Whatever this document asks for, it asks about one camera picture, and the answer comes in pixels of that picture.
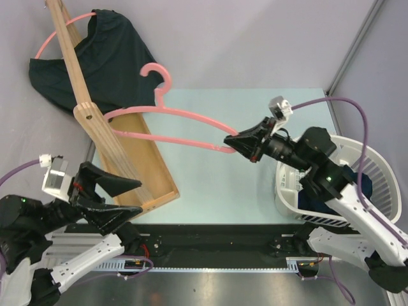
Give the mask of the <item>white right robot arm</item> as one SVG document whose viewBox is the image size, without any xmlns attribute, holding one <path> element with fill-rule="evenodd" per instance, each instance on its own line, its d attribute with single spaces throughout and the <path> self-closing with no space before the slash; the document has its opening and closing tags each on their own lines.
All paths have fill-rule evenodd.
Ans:
<svg viewBox="0 0 408 306">
<path fill-rule="evenodd" d="M 302 256 L 316 252 L 337 257 L 367 271 L 391 293 L 407 291 L 407 234 L 371 205 L 344 167 L 330 159 L 337 147 L 327 130 L 310 127 L 294 141 L 275 133 L 274 127 L 275 120 L 266 117 L 224 142 L 253 163 L 268 156 L 305 172 L 300 179 L 303 191 L 327 204 L 362 235 L 353 240 L 307 224 L 295 233 L 295 251 Z"/>
</svg>

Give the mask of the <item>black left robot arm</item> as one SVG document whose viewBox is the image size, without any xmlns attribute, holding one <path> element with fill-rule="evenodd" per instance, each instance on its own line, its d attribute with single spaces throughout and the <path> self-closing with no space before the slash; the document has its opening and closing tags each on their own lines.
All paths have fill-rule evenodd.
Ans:
<svg viewBox="0 0 408 306">
<path fill-rule="evenodd" d="M 93 269 L 141 247 L 131 219 L 142 209 L 108 204 L 96 191 L 115 197 L 139 188 L 139 180 L 90 162 L 70 176 L 60 156 L 41 156 L 37 164 L 46 169 L 41 188 L 51 202 L 1 199 L 2 305 L 54 305 Z"/>
</svg>

